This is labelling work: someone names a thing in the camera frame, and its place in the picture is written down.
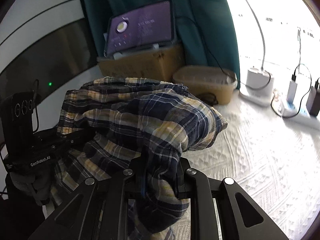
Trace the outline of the navy yellow plaid pants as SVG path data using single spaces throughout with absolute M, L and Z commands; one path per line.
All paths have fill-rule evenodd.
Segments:
M 104 77 L 69 90 L 62 104 L 60 136 L 94 129 L 84 146 L 64 150 L 50 189 L 60 205 L 86 178 L 113 178 L 140 158 L 142 194 L 129 202 L 129 239 L 174 239 L 172 225 L 189 207 L 173 191 L 183 152 L 213 145 L 227 127 L 213 107 L 181 84 L 143 78 Z

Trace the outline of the white power strip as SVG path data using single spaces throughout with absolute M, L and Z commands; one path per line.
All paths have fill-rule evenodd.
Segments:
M 318 131 L 320 129 L 319 117 L 311 116 L 305 107 L 301 107 L 298 112 L 298 108 L 295 105 L 289 104 L 284 100 L 280 103 L 278 110 L 283 119 L 291 119 L 298 124 L 314 128 Z

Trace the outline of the tan oval container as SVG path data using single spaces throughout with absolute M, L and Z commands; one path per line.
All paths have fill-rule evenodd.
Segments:
M 219 67 L 189 65 L 172 76 L 175 83 L 188 87 L 188 91 L 211 104 L 226 105 L 238 86 L 236 74 Z

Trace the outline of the white desk lamp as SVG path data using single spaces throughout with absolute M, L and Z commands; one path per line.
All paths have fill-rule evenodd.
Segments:
M 274 77 L 265 67 L 266 42 L 249 0 L 227 0 L 235 24 L 240 66 L 244 78 L 240 95 L 261 107 L 272 99 Z

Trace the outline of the white usb charger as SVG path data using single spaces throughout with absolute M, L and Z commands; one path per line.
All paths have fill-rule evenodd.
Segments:
M 287 91 L 287 97 L 286 97 L 287 104 L 289 107 L 291 107 L 291 109 L 295 108 L 293 101 L 295 99 L 296 90 L 297 90 L 296 75 L 295 73 L 293 73 L 291 76 L 289 88 Z

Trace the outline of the black power adapter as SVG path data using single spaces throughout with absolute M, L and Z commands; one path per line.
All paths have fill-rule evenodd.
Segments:
M 316 117 L 320 110 L 320 93 L 319 93 L 319 78 L 315 85 L 311 87 L 310 93 L 306 102 L 306 109 L 310 116 Z

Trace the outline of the brown cardboard box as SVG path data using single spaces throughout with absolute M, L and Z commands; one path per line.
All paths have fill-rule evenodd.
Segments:
M 145 50 L 119 59 L 98 58 L 104 76 L 141 77 L 170 82 L 173 74 L 184 66 L 181 46 Z

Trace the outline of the tablet with purple screen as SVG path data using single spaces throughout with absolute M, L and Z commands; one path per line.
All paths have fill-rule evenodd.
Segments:
M 173 2 L 158 1 L 113 16 L 109 20 L 104 57 L 149 49 L 154 45 L 169 46 L 176 40 Z

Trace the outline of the teal curtain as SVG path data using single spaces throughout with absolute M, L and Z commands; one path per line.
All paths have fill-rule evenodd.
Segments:
M 163 0 L 80 0 L 95 49 L 104 56 L 108 23 L 112 16 Z M 235 27 L 227 0 L 171 0 L 178 42 L 186 63 L 222 67 L 240 77 Z

